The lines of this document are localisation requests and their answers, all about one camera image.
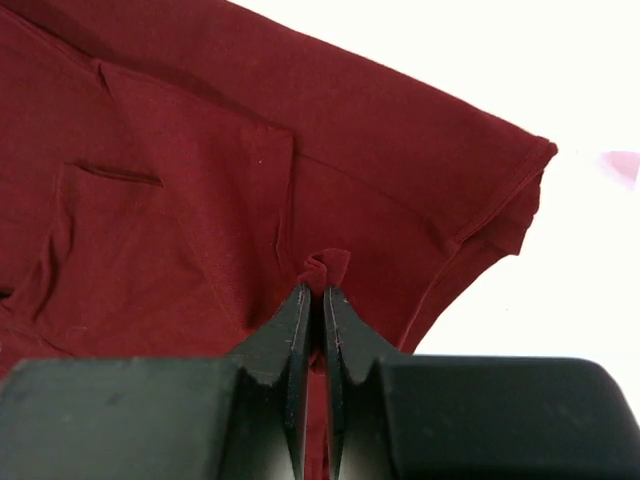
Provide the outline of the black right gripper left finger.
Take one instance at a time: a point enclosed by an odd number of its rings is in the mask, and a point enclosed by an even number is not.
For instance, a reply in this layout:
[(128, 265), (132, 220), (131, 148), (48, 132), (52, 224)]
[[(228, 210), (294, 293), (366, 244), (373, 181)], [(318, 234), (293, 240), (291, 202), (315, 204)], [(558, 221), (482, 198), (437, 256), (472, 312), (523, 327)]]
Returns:
[(311, 294), (217, 358), (35, 360), (1, 387), (5, 479), (300, 479)]

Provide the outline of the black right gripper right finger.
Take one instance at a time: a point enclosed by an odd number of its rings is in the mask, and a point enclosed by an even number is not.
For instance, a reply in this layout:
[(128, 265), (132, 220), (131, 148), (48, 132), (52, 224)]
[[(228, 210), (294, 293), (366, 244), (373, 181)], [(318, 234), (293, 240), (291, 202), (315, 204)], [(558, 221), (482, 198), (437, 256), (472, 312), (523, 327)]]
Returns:
[(639, 427), (598, 364), (410, 355), (323, 299), (334, 479), (635, 479)]

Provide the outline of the dark maroon t shirt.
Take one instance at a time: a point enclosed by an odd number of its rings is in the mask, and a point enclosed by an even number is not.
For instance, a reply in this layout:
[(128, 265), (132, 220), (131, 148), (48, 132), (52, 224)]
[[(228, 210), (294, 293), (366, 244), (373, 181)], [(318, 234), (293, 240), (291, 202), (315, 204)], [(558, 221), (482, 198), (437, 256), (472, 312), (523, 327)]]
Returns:
[(556, 152), (227, 1), (5, 1), (1, 369), (222, 355), (298, 283), (412, 352)]

